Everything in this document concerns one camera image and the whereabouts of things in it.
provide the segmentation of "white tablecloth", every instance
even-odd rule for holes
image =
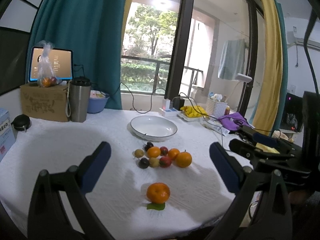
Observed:
[[[26,132],[19,132],[16,143],[0,163],[0,198],[22,230],[26,230],[28,208],[39,171],[65,171],[92,154],[101,141],[112,147],[112,156],[88,202],[103,225],[117,240],[159,239],[193,230],[222,215],[234,195],[229,193],[209,158],[209,146],[220,135],[178,117],[169,118],[178,132],[156,146],[187,150],[193,163],[186,169],[137,167],[132,152],[145,141],[128,129],[130,120],[139,115],[134,111],[105,109],[89,114],[84,123],[60,123],[32,119]],[[224,137],[228,147],[235,135]],[[241,165],[249,162],[234,154]],[[147,210],[145,194],[151,183],[163,182],[171,196],[163,211]],[[73,227],[76,222],[66,195],[62,194],[66,212]]]

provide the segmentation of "green shrub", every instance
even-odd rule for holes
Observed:
[[[148,62],[147,65],[129,62],[121,63],[121,82],[130,89],[152,92],[156,73],[156,63]],[[169,65],[160,65],[157,88],[166,87],[169,73]]]

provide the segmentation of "blue gripper pad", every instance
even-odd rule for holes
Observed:
[[[92,192],[110,157],[110,144],[102,142],[92,155],[81,162],[76,177],[83,194]]]
[[[269,137],[267,135],[256,132],[252,135],[252,139],[257,143],[261,143],[268,147],[275,148],[275,149],[278,148],[277,139]]]
[[[234,157],[229,156],[217,142],[210,145],[209,152],[210,158],[228,191],[237,194],[240,191],[240,183],[244,177],[242,166]]]

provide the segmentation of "cardboard box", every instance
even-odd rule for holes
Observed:
[[[22,112],[29,117],[68,122],[66,115],[68,86],[38,87],[28,83],[20,87]]]
[[[5,154],[9,151],[11,146],[15,143],[9,112],[0,108],[0,161],[2,161]]]

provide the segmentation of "teal curtain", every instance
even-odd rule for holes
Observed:
[[[118,88],[124,4],[125,0],[44,0],[31,30],[28,62],[31,48],[41,40],[71,49],[74,64],[84,65],[86,77],[102,91],[115,93],[106,108],[121,109]]]
[[[284,17],[281,4],[275,0],[276,8],[278,11],[278,17],[280,22],[280,31],[281,31],[281,40],[282,40],[282,54],[283,54],[283,70],[282,70],[282,80],[280,87],[280,96],[279,96],[279,106],[278,112],[276,115],[276,120],[273,125],[273,131],[278,130],[280,128],[280,123],[284,111],[285,98],[287,95],[287,86],[288,86],[288,48],[287,48],[287,40],[286,40],[286,32],[284,25]]]

